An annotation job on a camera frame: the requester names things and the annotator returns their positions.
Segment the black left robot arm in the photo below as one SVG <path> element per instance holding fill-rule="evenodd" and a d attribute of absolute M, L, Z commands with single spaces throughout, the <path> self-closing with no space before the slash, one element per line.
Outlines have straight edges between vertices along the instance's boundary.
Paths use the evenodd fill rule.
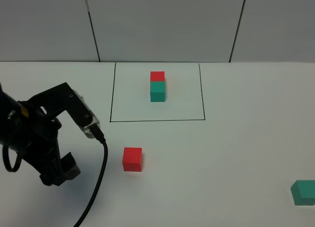
<path fill-rule="evenodd" d="M 57 118 L 48 118 L 39 106 L 16 101 L 0 93 L 0 143 L 8 172 L 17 172 L 25 161 L 40 174 L 46 186 L 60 186 L 80 174 L 71 153 L 60 156 Z"/>

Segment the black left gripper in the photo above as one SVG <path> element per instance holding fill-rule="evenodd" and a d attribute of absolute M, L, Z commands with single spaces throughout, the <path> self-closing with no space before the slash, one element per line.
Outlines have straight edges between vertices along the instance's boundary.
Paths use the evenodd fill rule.
<path fill-rule="evenodd" d="M 7 116 L 7 149 L 16 152 L 14 165 L 7 158 L 8 168 L 19 168 L 26 161 L 40 168 L 40 179 L 46 186 L 60 186 L 64 180 L 73 180 L 80 169 L 69 152 L 60 157 L 57 119 L 48 119 L 41 108 L 18 105 Z"/>

